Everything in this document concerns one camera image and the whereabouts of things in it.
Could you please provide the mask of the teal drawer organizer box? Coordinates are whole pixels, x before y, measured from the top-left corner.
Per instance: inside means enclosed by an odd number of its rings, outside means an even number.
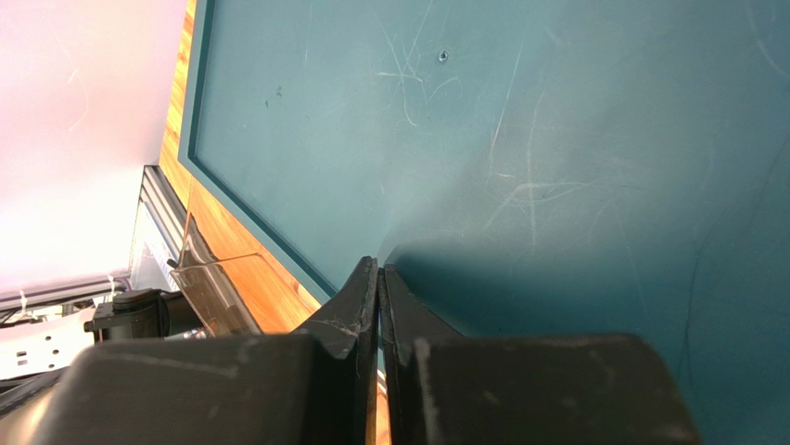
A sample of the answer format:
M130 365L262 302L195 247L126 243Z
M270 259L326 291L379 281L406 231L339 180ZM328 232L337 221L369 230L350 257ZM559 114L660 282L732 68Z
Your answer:
M708 444L789 440L785 1L199 1L179 158L324 302L627 332Z

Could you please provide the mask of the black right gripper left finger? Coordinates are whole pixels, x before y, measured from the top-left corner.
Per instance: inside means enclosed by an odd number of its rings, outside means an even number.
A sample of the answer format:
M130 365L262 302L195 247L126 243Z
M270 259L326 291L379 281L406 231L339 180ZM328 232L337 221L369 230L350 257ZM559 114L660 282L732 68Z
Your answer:
M364 257L288 334L107 342L57 384L35 444L372 444L376 279Z

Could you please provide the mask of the clear drawer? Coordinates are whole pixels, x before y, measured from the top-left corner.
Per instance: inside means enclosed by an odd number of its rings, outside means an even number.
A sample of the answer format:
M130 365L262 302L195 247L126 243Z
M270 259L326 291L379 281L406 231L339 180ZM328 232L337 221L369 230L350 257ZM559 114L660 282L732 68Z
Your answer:
M215 254L196 218L186 216L182 247L171 276L208 337L263 333L231 275L241 261L240 257L222 259Z

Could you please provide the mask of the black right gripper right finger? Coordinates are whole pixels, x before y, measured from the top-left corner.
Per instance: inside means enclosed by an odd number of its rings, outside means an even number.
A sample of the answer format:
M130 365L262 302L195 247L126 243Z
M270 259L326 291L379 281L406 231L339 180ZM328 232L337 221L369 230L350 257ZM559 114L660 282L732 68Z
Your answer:
M641 338L466 337L397 270L377 297L396 444L697 444L668 367Z

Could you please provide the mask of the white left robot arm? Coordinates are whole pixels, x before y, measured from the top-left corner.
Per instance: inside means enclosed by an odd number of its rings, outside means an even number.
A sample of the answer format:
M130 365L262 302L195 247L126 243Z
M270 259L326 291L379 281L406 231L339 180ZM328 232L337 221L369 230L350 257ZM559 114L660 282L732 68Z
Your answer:
M1 313L1 393L37 384L70 366L96 343L138 338L204 338L207 332L183 294L159 289L122 292L99 301Z

